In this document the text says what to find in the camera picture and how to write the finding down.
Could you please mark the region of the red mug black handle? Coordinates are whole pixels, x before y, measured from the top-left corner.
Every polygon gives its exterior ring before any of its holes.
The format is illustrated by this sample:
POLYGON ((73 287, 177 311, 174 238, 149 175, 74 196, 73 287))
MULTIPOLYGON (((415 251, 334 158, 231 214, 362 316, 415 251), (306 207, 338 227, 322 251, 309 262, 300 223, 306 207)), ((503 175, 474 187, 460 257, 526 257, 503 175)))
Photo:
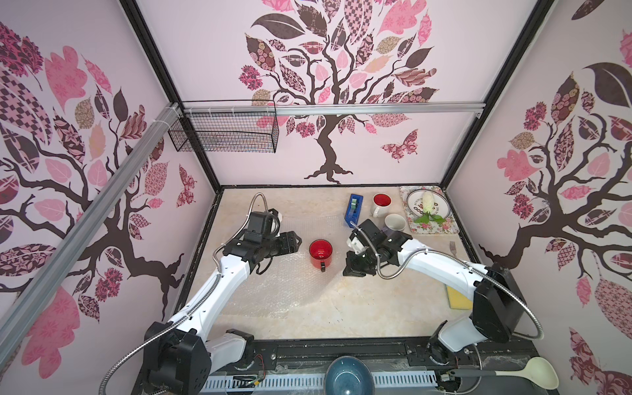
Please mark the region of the red mug black handle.
POLYGON ((332 262, 333 248, 327 240, 315 240, 309 246, 311 264, 325 273, 332 262))

